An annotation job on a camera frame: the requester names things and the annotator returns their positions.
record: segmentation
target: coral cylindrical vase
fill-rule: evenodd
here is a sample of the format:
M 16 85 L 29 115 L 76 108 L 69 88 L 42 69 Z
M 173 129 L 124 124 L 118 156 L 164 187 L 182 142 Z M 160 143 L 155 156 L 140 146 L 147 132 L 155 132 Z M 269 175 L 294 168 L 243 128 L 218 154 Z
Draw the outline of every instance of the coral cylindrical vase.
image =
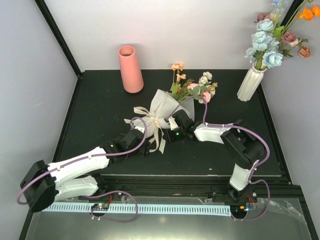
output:
M 144 87 L 136 50 L 132 46 L 123 46 L 118 52 L 120 71 L 124 90 L 135 94 Z

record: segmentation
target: wall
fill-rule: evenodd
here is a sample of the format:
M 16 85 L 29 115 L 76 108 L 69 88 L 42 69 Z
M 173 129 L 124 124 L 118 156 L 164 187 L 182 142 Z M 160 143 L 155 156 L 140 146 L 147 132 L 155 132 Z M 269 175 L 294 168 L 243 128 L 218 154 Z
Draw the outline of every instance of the wall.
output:
M 248 69 L 259 13 L 271 0 L 46 0 L 80 69 L 119 69 L 133 45 L 142 69 Z
M 301 185 L 320 235 L 320 17 L 296 34 L 308 38 L 311 57 L 296 56 L 267 70 L 263 89 L 294 184 Z
M 20 181 L 52 159 L 76 76 L 34 1 L 1 0 L 0 33 L 0 238 L 17 240 Z

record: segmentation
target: mauve rose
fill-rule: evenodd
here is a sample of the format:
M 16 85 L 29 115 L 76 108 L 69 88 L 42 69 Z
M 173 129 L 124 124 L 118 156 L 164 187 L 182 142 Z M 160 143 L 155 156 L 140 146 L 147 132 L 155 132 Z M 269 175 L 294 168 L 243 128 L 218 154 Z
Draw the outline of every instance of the mauve rose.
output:
M 269 18 L 269 15 L 264 14 L 264 13 L 260 13 L 260 14 L 258 15 L 258 18 L 257 18 L 257 20 L 255 21 L 255 23 L 258 23 L 258 22 L 260 22 L 260 21 L 262 21 L 262 20 L 265 20 L 265 19 L 268 19 L 268 18 Z
M 291 47 L 295 47 L 299 43 L 298 37 L 290 31 L 283 34 L 281 36 L 281 40 L 282 40 L 282 42 L 289 44 Z
M 310 57 L 310 54 L 311 54 L 310 48 L 308 48 L 307 46 L 302 46 L 298 51 L 298 55 L 300 57 L 303 57 L 304 59 Z

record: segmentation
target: black table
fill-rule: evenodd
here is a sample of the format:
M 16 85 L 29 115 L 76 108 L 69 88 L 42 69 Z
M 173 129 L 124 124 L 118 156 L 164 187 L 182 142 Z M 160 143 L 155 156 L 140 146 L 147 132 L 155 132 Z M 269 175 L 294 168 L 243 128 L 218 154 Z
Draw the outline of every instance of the black table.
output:
M 242 102 L 237 98 L 237 91 L 247 70 L 209 71 L 213 81 L 218 82 L 218 88 L 208 104 L 206 121 L 216 124 L 234 123 L 239 119 L 247 121 L 266 140 L 271 150 L 269 160 L 255 175 L 280 177 L 279 165 L 283 156 L 272 121 L 266 119 L 269 110 L 261 86 L 250 101 Z M 183 73 L 197 81 L 203 70 L 185 70 Z M 143 90 L 130 94 L 123 89 L 119 70 L 85 71 L 74 95 L 56 159 L 62 161 L 75 157 L 119 134 L 126 134 L 130 127 L 124 119 L 137 116 L 133 108 L 141 106 L 149 109 L 157 89 L 170 89 L 172 70 L 143 70 L 142 75 Z M 194 105 L 195 120 L 200 121 L 205 106 L 197 101 Z M 145 158 L 131 156 L 122 164 L 112 164 L 96 172 L 114 176 L 221 177 L 231 176 L 234 165 L 222 144 L 202 142 L 187 145 L 175 142 L 166 144 L 163 155 L 157 151 Z

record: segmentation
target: ribbon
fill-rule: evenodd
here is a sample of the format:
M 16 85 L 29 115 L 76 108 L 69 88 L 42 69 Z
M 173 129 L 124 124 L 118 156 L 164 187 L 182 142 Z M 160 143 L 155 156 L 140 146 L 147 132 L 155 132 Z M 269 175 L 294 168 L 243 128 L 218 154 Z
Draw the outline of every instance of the ribbon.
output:
M 154 132 L 153 132 L 153 138 L 151 138 L 149 140 L 149 143 L 152 144 L 155 141 L 155 149 L 150 149 L 150 152 L 153 153 L 155 152 L 157 149 L 159 149 L 159 151 L 164 154 L 164 150 L 165 150 L 165 146 L 166 146 L 166 140 L 164 140 L 164 131 L 162 130 L 159 122 L 158 122 L 158 117 L 157 116 L 153 116 L 148 109 L 146 109 L 145 107 L 142 106 L 137 106 L 133 108 L 134 113 L 136 114 L 140 114 L 140 115 L 145 115 L 143 118 L 145 117 L 149 117 L 150 121 L 147 122 L 147 127 L 148 124 L 154 124 L 155 128 L 154 128 Z M 131 120 L 129 119 L 124 119 L 124 122 L 129 124 Z M 161 130 L 161 140 L 159 142 L 159 129 Z

